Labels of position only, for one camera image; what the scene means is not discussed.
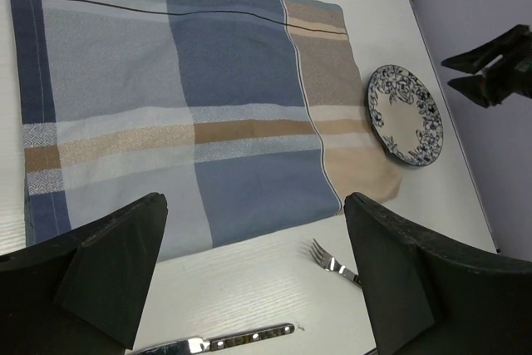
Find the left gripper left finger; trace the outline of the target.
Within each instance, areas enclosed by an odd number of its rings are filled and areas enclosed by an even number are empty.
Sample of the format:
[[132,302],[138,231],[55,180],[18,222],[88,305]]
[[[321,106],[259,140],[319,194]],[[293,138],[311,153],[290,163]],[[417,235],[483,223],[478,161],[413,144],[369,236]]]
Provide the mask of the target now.
[[3,354],[123,354],[133,348],[159,256],[166,198],[1,257]]

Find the blue plaid cloth placemat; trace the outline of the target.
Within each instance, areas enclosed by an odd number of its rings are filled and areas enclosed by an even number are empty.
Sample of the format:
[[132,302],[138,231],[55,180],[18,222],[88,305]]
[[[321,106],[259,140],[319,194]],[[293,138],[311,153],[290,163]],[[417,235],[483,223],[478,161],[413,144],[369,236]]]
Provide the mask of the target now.
[[342,9],[314,0],[10,0],[27,243],[150,193],[160,259],[396,197]]

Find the silver knife dark handle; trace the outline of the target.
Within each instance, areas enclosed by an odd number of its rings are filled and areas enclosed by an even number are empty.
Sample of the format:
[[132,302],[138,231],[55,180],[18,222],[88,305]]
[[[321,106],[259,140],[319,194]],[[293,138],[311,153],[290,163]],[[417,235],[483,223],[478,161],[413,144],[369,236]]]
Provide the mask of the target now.
[[278,338],[294,333],[296,327],[292,323],[280,323],[262,328],[250,329],[238,333],[229,333],[214,338],[199,336],[183,338],[167,343],[142,348],[132,354],[201,354],[211,353],[227,348],[234,348],[249,343]]

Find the silver fork dark handle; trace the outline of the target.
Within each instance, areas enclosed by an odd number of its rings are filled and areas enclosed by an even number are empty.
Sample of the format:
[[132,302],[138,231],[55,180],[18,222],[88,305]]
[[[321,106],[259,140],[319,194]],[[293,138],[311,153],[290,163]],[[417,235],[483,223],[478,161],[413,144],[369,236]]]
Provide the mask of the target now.
[[301,250],[303,254],[308,255],[321,269],[342,276],[351,284],[362,288],[362,283],[357,272],[340,262],[336,256],[328,252],[316,239],[303,242],[301,244]]

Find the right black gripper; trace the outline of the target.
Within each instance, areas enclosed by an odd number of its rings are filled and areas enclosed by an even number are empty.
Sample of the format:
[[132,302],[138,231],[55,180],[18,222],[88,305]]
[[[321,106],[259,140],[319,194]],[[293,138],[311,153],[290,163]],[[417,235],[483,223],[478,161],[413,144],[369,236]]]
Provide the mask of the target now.
[[518,24],[469,52],[449,57],[441,65],[477,73],[449,80],[448,86],[478,106],[497,106],[512,94],[531,98],[531,31]]

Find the blue floral ceramic plate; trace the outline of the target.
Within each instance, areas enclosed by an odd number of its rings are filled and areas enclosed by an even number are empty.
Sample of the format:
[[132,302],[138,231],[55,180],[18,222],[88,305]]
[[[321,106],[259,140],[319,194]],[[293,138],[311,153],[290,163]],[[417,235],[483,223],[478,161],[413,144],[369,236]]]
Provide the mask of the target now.
[[415,167],[433,164],[443,146],[437,104],[421,80],[398,65],[377,68],[367,84],[372,129],[390,155]]

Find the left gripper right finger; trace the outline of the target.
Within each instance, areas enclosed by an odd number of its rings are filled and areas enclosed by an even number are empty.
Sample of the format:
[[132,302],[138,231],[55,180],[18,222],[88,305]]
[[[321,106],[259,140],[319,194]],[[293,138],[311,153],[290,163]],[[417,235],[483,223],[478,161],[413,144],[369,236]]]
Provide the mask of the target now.
[[531,263],[401,217],[361,193],[347,230],[379,354],[529,354]]

